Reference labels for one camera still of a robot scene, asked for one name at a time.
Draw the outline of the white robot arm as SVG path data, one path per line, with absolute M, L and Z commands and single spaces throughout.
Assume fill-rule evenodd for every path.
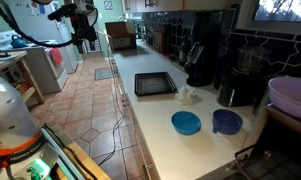
M 0 16 L 21 37 L 44 47 L 65 47 L 78 44 L 82 39 L 92 39 L 89 31 L 92 25 L 84 25 L 80 20 L 97 8 L 82 0 L 64 0 L 60 9 L 48 15 L 49 20 L 60 20 L 62 17 L 70 18 L 75 29 L 72 39 L 61 44 L 46 44 L 35 40 L 25 34 L 0 7 Z M 6 80 L 0 77 L 0 156 L 30 155 L 37 152 L 46 143 L 41 131 L 32 123 L 31 116 L 22 97 L 17 90 Z

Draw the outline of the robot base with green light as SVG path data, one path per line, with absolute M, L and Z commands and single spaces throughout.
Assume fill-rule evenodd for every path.
M 74 141 L 67 143 L 66 134 L 44 125 L 41 136 L 41 149 L 18 163 L 0 156 L 0 180 L 111 180 Z

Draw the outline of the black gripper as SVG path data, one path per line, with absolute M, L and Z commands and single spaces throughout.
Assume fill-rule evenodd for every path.
M 79 53 L 83 54 L 83 41 L 88 40 L 89 43 L 92 43 L 97 39 L 95 29 L 89 24 L 88 17 L 83 14 L 71 16 L 70 22 L 74 30 L 71 34 L 73 44 L 77 47 Z

